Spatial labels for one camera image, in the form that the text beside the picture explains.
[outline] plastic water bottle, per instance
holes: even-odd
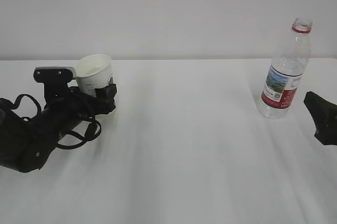
[[[286,48],[272,59],[257,105],[265,117],[279,119],[288,112],[311,55],[312,21],[296,18]]]

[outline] white table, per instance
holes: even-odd
[[[102,136],[55,150],[40,171],[0,168],[0,223],[337,223],[337,147],[314,138],[303,104],[309,90],[337,103],[337,60],[310,61],[280,120],[254,100],[269,63],[115,61],[117,111]],[[43,102],[34,68],[74,64],[0,62],[0,96]]]

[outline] paper cup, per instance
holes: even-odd
[[[113,83],[111,57],[91,55],[82,58],[75,66],[76,81],[80,90],[96,97],[95,88],[103,88]]]

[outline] black object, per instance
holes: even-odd
[[[306,93],[304,104],[315,122],[315,137],[323,145],[337,145],[337,105],[312,91]]]
[[[101,133],[98,114],[109,114],[115,107],[116,85],[96,89],[96,97],[87,95],[78,87],[68,87],[75,78],[71,67],[38,67],[34,79],[44,84],[46,105],[42,111],[37,100],[28,95],[19,95],[12,103],[0,98],[0,165],[29,172],[41,169],[55,148],[75,149],[96,139]],[[30,98],[37,107],[33,118],[19,117],[12,110],[19,107],[23,97]],[[72,131],[82,121],[90,124],[84,136]],[[72,135],[81,142],[61,145],[58,142]]]

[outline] white wall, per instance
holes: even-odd
[[[270,57],[298,16],[337,55],[337,0],[0,0],[0,58]]]

